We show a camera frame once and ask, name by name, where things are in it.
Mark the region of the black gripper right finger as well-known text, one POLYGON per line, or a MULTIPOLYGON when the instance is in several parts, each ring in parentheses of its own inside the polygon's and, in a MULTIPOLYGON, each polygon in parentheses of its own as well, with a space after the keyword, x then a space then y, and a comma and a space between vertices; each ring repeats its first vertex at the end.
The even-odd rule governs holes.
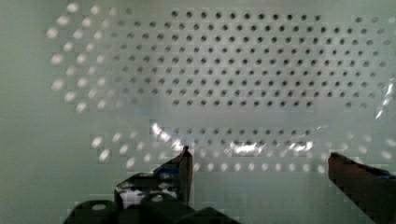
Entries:
POLYGON ((395 224, 396 179, 389 171, 332 152, 328 177, 375 224, 395 224))

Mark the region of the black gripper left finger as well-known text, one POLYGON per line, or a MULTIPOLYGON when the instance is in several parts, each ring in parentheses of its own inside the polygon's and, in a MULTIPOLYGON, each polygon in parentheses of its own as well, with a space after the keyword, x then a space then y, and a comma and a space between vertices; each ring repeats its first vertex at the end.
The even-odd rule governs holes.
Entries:
POLYGON ((76 205, 63 224, 240 224, 212 207, 190 207, 192 155, 184 146, 170 161, 114 188, 114 199, 76 205))

